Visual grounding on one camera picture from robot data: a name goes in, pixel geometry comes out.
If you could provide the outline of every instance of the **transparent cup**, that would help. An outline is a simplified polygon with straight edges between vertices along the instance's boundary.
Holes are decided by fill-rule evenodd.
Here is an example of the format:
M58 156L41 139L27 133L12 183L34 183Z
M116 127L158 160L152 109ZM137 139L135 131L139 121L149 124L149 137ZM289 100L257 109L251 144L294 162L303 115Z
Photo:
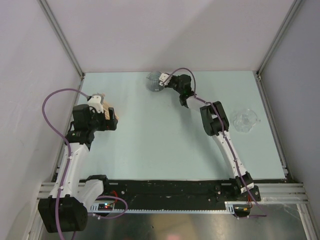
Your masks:
M231 122L238 132L248 133L253 126L260 123L260 119L254 111L245 108L234 112L231 116Z
M149 75L146 77L146 87L152 91L152 92L160 92L164 89L163 86L159 85L159 78L160 78L161 72L159 71L152 71L149 73Z

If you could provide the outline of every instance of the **enclosure wall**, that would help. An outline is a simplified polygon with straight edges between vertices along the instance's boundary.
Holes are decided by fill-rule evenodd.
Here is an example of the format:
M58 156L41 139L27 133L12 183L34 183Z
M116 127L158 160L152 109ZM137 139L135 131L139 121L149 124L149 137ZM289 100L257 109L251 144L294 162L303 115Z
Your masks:
M18 240L62 143L42 117L43 100L80 79L36 0L2 1L0 22L0 239ZM62 93L46 107L59 130L73 98Z
M289 170L305 184L320 223L320 1L305 1L275 51L262 81Z
M84 72L257 70L294 0L48 0Z

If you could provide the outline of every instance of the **silver metal bar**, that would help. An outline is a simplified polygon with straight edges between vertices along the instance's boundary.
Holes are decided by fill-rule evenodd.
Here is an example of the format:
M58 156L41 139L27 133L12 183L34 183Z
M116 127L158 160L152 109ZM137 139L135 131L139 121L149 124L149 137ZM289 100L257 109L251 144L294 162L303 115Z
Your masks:
M289 9L288 13L286 14L278 32L276 33L276 35L271 43L271 46L269 47L268 51L266 52L266 55L264 56L262 63L260 64L260 66L257 70L257 73L259 75L264 71L269 59L272 57L273 53L275 52L276 47L279 45L279 43L283 39L285 33L287 32L288 28L292 24L294 17L297 15L297 13L299 12L299 10L304 2L305 2L305 0L295 0L292 3L291 8Z
M286 157L285 157L285 154L284 154L284 149L283 149L281 141L280 141L279 133L278 133L278 130L277 130L277 127L276 127L276 124L275 124L275 118L274 118L274 115L273 115L273 113L271 111L271 107L270 107L270 104L269 104L269 101L268 101L268 97L266 95L265 88L264 88L264 86L262 84L262 81L261 81L261 76L258 76L256 73L253 73L253 74L255 74L255 82L256 82L256 85L258 87L258 91L259 91L260 97L262 99L262 104L263 104L263 107L264 107L264 110L265 110L265 113L266 113L266 117L267 117L268 122L269 122L269 126L271 128L271 132L272 132L272 135L273 135L273 139L274 139L274 142L275 142L276 149L277 149L279 157L280 157L280 161L282 163L282 167L284 168L284 174L286 175L286 174L288 174L287 162L286 162Z
M302 221L304 232L308 240L319 239L319 229L311 219L311 214L306 204L297 204L298 212Z
M47 3L47 0L38 0L38 3L40 5L40 7L42 8L46 18L48 19L50 25L53 28L53 31L55 32L57 38L59 39L60 43L62 44L62 47L64 48L66 54L68 55L68 57L70 58L75 70L77 71L77 73L79 74L79 77L82 79L84 76L83 71L81 70L81 67L64 35L64 33L62 32L52 10L50 9L50 6Z
M123 209L112 209L113 213L122 213ZM109 211L97 211L90 209L88 213L110 213ZM235 212L231 212L229 210L130 210L128 209L126 214L234 214Z
M38 209L35 210L35 216L33 217L33 224L31 230L29 232L29 236L26 238L27 240L38 240L40 237L41 229L43 227L43 221L41 219L40 213Z
M78 87L76 89L81 91L83 84L84 84L84 79L81 80L81 82L79 83L79 85L78 85ZM69 127L70 127L70 122L71 122L71 117L72 117L72 110L73 110L73 107L77 104L77 102L79 100L79 97L80 97L80 93L77 92L75 94L75 96L74 96L72 107L71 107L70 112L68 114L68 118L67 118L68 122L65 125L64 130L63 130L64 134L67 133L67 131L68 131ZM64 149L65 149L64 148L64 144L65 144L65 142L61 139L60 150L59 150L58 155L56 156L55 165L54 165L54 168L52 169L52 172L50 174L50 181L52 180L53 176L55 175L55 173L57 171L57 168L58 168L58 165L62 160L62 157L63 157L63 154L64 154Z
M54 187L54 182L44 182L41 185L38 199L49 197L49 193ZM79 191L84 187L84 183L79 184ZM307 204L308 197L302 183L258 183L261 204Z

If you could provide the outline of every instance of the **aluminum frame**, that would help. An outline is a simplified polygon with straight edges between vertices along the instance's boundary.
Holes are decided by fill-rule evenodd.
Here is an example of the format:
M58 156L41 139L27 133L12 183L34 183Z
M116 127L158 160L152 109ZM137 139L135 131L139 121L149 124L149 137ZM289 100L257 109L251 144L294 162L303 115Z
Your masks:
M268 51L266 52L266 55L264 56L258 70L256 71L259 75L263 72L265 69L267 63L269 62L269 59L273 56L273 53L275 52L277 46L280 44L281 40L283 39L284 35L286 34L288 28L292 24L295 16L301 9L301 6L305 0L294 0L292 3L288 13L286 14L278 32L276 33Z
M44 182L41 185L37 201L49 197L50 191L53 189L54 182ZM259 187L261 204L308 204L309 200L306 194L303 183L255 183ZM80 191L85 186L84 183L79 183L78 190ZM228 204L245 204L241 201L228 201Z
M65 53L67 54L67 56L69 57L69 59L71 60L71 63L73 65L73 67L75 68L76 72L78 73L79 77L81 79L83 79L84 77L84 72L82 71L64 33L61 30L61 27L59 26L54 13L52 12L49 4L47 3L47 0L37 0L40 7L43 10L44 15L46 16L48 22L50 23L50 25L52 26L52 29L56 35L56 37L58 38L58 40L60 41L63 49L65 50Z
M309 204L297 204L298 212L302 221L304 232L308 240L320 238L319 228L315 225L315 219L311 213Z

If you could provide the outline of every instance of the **metal extrusion rail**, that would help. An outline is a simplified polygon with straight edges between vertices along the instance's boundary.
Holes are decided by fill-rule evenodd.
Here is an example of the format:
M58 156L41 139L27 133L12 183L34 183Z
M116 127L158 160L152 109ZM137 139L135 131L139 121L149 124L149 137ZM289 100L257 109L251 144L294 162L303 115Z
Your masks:
M41 185L37 199L48 198L54 182L44 182ZM79 191L84 187L84 183L79 183ZM308 197L303 183L257 183L261 195L261 204L307 204ZM226 202L227 204L239 204L241 202ZM130 213L142 213L140 210L130 210ZM185 213L199 213L197 211L185 211Z

